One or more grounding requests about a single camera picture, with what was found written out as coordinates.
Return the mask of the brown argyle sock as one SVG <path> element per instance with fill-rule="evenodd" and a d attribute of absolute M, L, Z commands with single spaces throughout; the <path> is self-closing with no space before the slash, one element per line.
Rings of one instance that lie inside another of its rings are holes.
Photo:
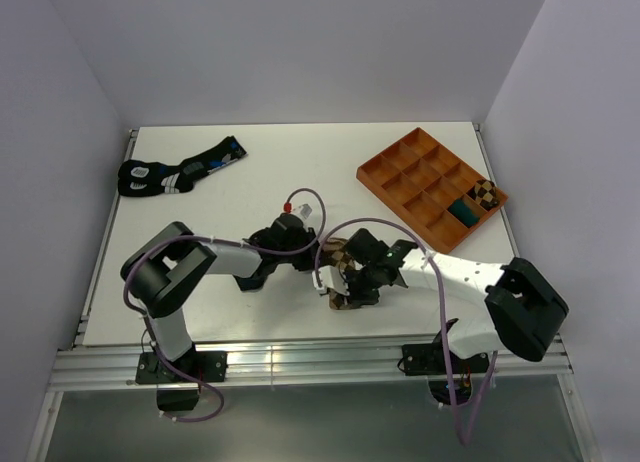
<path fill-rule="evenodd" d="M 355 259 L 344 250 L 346 243 L 347 240 L 345 238 L 329 238 L 321 249 L 319 262 L 320 267 L 331 266 L 336 268 L 343 281 L 346 281 L 346 275 L 349 271 L 356 271 L 360 268 Z M 327 294 L 329 296 L 329 307 L 332 310 L 355 310 L 363 307 L 362 303 L 350 301 L 335 289 L 329 289 Z"/>

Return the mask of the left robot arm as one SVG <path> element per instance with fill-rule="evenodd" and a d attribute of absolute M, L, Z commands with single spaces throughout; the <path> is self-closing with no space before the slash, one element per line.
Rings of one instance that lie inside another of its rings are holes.
<path fill-rule="evenodd" d="M 234 278 L 242 292 L 262 289 L 278 266 L 299 272 L 313 268 L 317 234 L 304 218 L 292 213 L 242 242 L 210 241 L 184 223 L 166 226 L 121 267 L 127 295 L 137 298 L 152 330 L 151 340 L 162 355 L 159 370 L 172 381 L 205 371 L 184 318 L 183 305 L 206 275 Z"/>

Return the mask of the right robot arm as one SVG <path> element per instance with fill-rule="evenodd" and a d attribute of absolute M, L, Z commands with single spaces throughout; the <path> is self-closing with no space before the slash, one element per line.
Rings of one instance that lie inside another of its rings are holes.
<path fill-rule="evenodd" d="M 377 302 L 383 286 L 434 291 L 474 307 L 469 318 L 446 323 L 446 339 L 433 347 L 435 365 L 457 370 L 481 353 L 507 350 L 529 362 L 546 355 L 564 323 L 569 307 L 528 260 L 481 263 L 423 251 L 414 241 L 389 246 L 360 229 L 344 246 L 360 265 L 346 269 L 347 299 L 360 305 Z"/>

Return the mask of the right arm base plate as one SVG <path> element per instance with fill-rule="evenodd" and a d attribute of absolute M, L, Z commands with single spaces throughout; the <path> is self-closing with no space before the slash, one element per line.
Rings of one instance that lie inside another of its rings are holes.
<path fill-rule="evenodd" d="M 397 368 L 407 376 L 445 375 L 446 367 L 442 346 L 435 343 L 405 344 L 401 347 L 402 356 Z M 485 373 L 489 368 L 486 354 L 460 359 L 451 355 L 453 375 Z"/>

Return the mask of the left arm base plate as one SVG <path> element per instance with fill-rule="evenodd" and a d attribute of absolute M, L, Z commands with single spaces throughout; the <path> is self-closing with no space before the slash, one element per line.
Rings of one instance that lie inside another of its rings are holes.
<path fill-rule="evenodd" d="M 204 382 L 223 382 L 227 369 L 227 353 L 225 351 L 188 351 L 171 364 L 190 377 Z M 188 379 L 168 369 L 155 352 L 140 355 L 135 383 L 138 385 L 186 383 Z"/>

